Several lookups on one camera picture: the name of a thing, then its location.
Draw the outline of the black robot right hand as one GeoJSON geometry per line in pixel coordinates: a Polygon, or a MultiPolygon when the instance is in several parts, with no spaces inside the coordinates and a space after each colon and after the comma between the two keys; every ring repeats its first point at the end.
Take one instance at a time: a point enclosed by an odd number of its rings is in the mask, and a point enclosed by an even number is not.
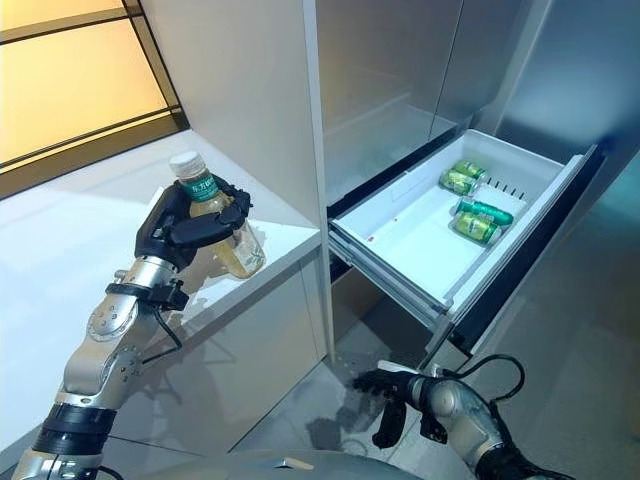
{"type": "Polygon", "coordinates": [[[417,374],[408,371],[388,371],[376,368],[356,377],[354,389],[372,395],[382,395],[385,406],[378,431],[372,435],[372,443],[386,449],[401,439],[406,422],[407,406],[411,403],[412,388],[417,374]]]}

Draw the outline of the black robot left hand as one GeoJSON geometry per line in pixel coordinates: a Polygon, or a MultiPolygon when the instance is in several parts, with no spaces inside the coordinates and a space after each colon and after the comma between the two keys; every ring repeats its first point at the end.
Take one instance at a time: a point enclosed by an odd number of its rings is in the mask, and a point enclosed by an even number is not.
{"type": "Polygon", "coordinates": [[[153,256],[178,271],[188,267],[199,248],[226,240],[239,229],[252,207],[250,194],[217,175],[219,190],[233,198],[221,212],[190,215],[192,199],[179,181],[165,188],[136,234],[134,256],[153,256]]]}

